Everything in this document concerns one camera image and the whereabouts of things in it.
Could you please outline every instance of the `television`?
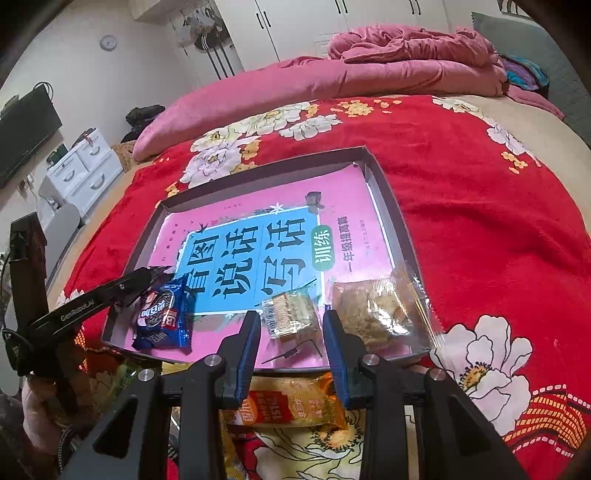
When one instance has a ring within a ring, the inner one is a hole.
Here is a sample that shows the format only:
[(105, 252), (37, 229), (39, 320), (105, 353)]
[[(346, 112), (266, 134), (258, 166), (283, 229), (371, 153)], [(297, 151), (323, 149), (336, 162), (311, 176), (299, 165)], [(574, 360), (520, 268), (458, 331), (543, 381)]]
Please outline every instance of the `television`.
[(0, 115), (0, 188), (54, 133), (61, 120), (43, 85)]

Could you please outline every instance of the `red floral blanket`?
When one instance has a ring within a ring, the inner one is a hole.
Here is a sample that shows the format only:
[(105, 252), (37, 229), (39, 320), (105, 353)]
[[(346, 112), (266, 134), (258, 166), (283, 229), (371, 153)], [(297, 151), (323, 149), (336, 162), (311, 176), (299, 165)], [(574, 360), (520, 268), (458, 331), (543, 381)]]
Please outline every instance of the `red floral blanket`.
[[(122, 274), (159, 200), (246, 168), (359, 145), (387, 175), (446, 331), (431, 360), (454, 376), (532, 478), (556, 478), (591, 420), (583, 367), (591, 338), (589, 237), (554, 174), (467, 103), (431, 96), (303, 102), (169, 148), (137, 172), (80, 256), (66, 295)], [(90, 349), (100, 348), (104, 319), (85, 323)], [(106, 369), (92, 354), (89, 367)], [(269, 478), (269, 464), (256, 460), (271, 455), (257, 449), (278, 445), (266, 438), (253, 434), (240, 449), (251, 453), (244, 460), (252, 478)], [(276, 478), (319, 478), (307, 470), (310, 455), (318, 458), (313, 465), (337, 462), (334, 472), (343, 472), (348, 444), (314, 445), (304, 448), (305, 460), (278, 450), (284, 461), (304, 463)], [(358, 466), (348, 465), (354, 476)]]

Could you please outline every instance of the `person's hand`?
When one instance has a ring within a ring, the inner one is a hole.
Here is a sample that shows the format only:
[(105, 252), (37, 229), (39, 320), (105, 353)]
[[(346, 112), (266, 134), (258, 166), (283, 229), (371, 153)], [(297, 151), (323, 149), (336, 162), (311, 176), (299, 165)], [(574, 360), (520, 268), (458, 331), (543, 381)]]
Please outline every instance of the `person's hand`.
[(56, 385), (48, 378), (29, 375), (22, 386), (23, 428), (31, 443), (43, 453), (57, 455), (61, 427), (96, 420), (90, 390), (90, 378), (77, 366), (84, 360), (84, 350), (73, 343), (59, 346), (60, 362), (68, 363), (64, 373), (76, 393), (78, 413), (67, 417), (56, 399)]

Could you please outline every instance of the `pink comforter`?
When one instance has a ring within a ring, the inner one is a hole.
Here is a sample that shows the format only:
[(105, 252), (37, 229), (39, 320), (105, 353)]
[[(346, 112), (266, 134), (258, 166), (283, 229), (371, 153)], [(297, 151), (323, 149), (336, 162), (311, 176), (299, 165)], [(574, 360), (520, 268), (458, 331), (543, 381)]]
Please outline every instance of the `pink comforter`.
[(288, 103), (387, 93), (501, 96), (506, 81), (494, 48), (472, 30), (376, 25), (337, 35), (329, 49), (331, 59), (281, 61), (180, 98), (144, 130), (134, 159)]

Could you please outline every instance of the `metal screw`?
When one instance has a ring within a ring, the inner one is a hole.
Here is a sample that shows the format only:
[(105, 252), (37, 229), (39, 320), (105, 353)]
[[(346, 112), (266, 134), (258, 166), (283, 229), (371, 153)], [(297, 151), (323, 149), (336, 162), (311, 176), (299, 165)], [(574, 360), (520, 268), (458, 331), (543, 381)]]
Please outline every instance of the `metal screw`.
[(429, 370), (429, 377), (431, 377), (435, 381), (440, 382), (442, 380), (445, 380), (445, 378), (447, 377), (447, 373), (445, 373), (444, 370), (441, 370), (441, 368), (432, 368), (431, 370)]
[(154, 378), (154, 370), (146, 368), (138, 374), (138, 378), (142, 382), (149, 382)]
[(222, 357), (219, 356), (217, 353), (212, 353), (211, 355), (205, 357), (203, 361), (208, 367), (215, 367), (216, 365), (222, 363)]
[(366, 353), (363, 358), (361, 359), (361, 361), (365, 364), (365, 365), (377, 365), (379, 363), (379, 357), (373, 353)]

